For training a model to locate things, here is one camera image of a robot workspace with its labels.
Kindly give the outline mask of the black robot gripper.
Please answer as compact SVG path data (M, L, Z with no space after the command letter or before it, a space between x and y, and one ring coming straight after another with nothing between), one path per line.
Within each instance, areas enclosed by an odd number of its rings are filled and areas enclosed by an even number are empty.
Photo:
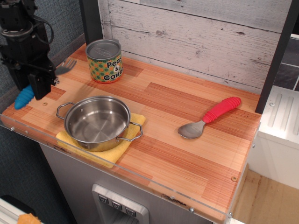
M1 22L0 33L6 45L0 48L18 90L31 85L36 100L51 92L49 81L55 81L55 66L48 58L50 43L44 22Z

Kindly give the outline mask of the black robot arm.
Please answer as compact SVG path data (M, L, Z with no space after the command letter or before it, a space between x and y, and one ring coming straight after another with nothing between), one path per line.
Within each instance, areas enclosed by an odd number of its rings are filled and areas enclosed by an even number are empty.
M50 44L45 24L36 16L33 0L2 0L0 2L1 62L7 66L17 88L31 86L37 100L42 99L57 83L56 67L49 59Z

